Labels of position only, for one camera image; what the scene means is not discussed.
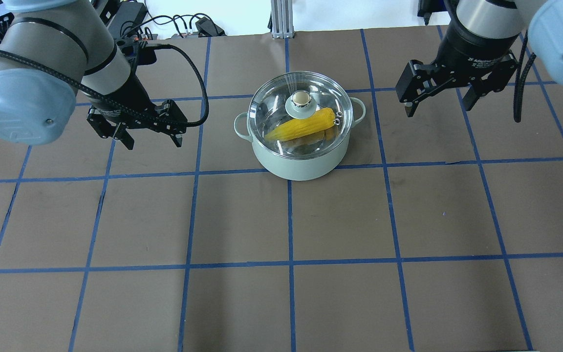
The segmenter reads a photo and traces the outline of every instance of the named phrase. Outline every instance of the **cable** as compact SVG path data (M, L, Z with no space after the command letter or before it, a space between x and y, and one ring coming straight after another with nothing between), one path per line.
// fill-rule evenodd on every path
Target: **cable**
M181 56L184 56L184 58L186 59L186 61L190 65L190 67L192 67L193 71L195 72L195 75L197 76L197 80L199 81L199 86L201 86L201 96L203 97L203 114L202 114L201 118L199 119L199 121L188 122L185 125L186 125L186 127L197 127L197 126L203 125L203 123L206 122L206 120L208 120L208 115L210 113L210 102L208 102L208 92L206 91L205 83L203 82L203 78L201 78L201 74L199 74L199 70L195 66L195 63L188 56L188 54L185 53L185 51L183 51L182 49L179 49L179 47L177 47L177 46L174 46L174 45L171 45L171 44L160 44L158 46L153 47L153 49L154 50L157 50L157 49L172 49L172 50L175 50L179 54L181 54Z
M525 64L525 68L522 69L522 64L525 60L525 51L527 50L527 43L529 42L529 32L525 32L525 36L522 40L522 47L520 49L519 63L516 68L516 78L514 80L514 122L520 123L522 120L522 98L525 92L525 82L527 80L527 74L536 60L536 54L532 53Z
M525 80L527 80L527 74L529 74L529 70L534 65L536 57L536 54L531 53L525 68L522 70L520 80L516 84L516 87L514 87L514 122L516 123L519 123L522 118L522 98L523 93L525 92Z
M184 37L181 34L181 32L179 31L179 27L178 27L177 23L175 22L174 18L172 18L170 16L166 16L165 14L161 14L159 16L155 16L155 17L151 18L150 20L147 20L147 21L139 24L138 26L132 27L132 29L125 32L125 34L121 34L121 38L125 38L126 36L129 36L133 31L137 31L140 27L145 26L147 23L153 22L154 20L156 20L158 18L168 18L170 20L169 22L160 23L160 25L169 24L169 23L172 22L175 25L175 29L177 30L177 33L179 33L179 36L181 36L182 38Z
M201 118L198 121L196 121L196 122L186 122L186 123L183 124L183 126L185 126L185 127L200 126L208 119L208 114L209 114L208 94L207 94L206 89L205 89L205 84L203 83L203 79L201 78L201 74L199 74L199 71L197 70L197 67L195 66L194 62L190 59L190 57L188 57L188 55L182 49L179 49L179 47L176 47L176 46L173 46L173 45L170 45L170 44L163 44L163 45L154 47L154 49L169 49L169 48L178 51L180 54L182 54L184 56L186 61L190 64L190 67L192 67L192 69L194 70L195 75L197 76L197 80L199 80L199 84L201 84L201 94L203 96L203 102L204 102L205 110L204 110ZM152 116L152 115L147 114L147 113L141 113L141 112L136 111L136 110L134 110L130 107L127 107L127 106L117 102L116 100L109 98L108 96L105 96L105 95L91 89L90 87L83 85L80 82L77 82L76 80L70 78L69 76L67 76L65 74L62 74L62 73L56 71L55 69L47 67L47 66L45 66L41 63L38 63L34 60L29 59L29 58L25 58L23 56L20 56L20 55L14 54L14 53L10 53L8 51L3 51L3 50L0 50L0 58L12 60L14 62L18 62L18 63L21 63L23 65L38 69L40 71L43 71L47 74L50 74L51 76L54 76L55 78L58 78L59 80L69 84L70 86L88 94L89 96L91 96L91 98L101 100L101 102L104 102L108 105L111 105L112 107L114 107L116 109L123 110L125 113L127 113L127 114L129 114L129 115L131 115L135 118L139 118L141 120L145 120L145 121L150 122L150 123L161 122L161 123L167 123L167 124L174 124L174 121L165 120L163 118L160 118L159 116Z

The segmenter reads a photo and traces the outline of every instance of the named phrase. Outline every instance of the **corn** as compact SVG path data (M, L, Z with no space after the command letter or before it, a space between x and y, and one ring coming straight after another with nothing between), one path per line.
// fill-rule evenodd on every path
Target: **corn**
M317 133L308 134L307 136L302 136L300 138L295 138L284 142L283 146L290 148L301 147L302 145L310 145L322 141L325 138L324 131L318 131Z
M303 120L293 118L288 122L275 127L274 130L264 136L265 140L279 140L286 142L308 134L317 133L329 129L334 125L336 114L331 108L324 108L315 112L309 118Z
M338 134L338 128L335 126L325 130L325 140L332 140Z

